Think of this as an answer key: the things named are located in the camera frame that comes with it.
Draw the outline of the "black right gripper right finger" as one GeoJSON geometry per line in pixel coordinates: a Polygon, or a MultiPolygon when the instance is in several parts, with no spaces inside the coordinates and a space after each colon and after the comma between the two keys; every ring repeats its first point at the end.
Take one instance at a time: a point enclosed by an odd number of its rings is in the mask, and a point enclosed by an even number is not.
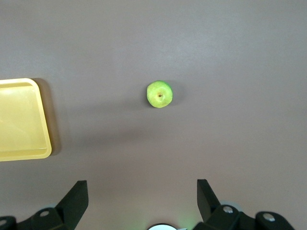
{"type": "Polygon", "coordinates": [[[261,211],[252,218],[232,205],[222,205],[206,179],[197,180],[197,205],[202,222],[195,230],[294,230],[278,213],[261,211]]]}

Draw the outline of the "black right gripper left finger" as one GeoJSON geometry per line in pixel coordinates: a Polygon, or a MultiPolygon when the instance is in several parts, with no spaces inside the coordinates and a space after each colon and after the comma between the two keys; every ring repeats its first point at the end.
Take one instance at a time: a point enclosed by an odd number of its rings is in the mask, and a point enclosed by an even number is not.
{"type": "Polygon", "coordinates": [[[37,211],[17,222],[14,216],[1,216],[2,230],[74,230],[89,203],[87,181],[77,181],[55,207],[37,211]]]}

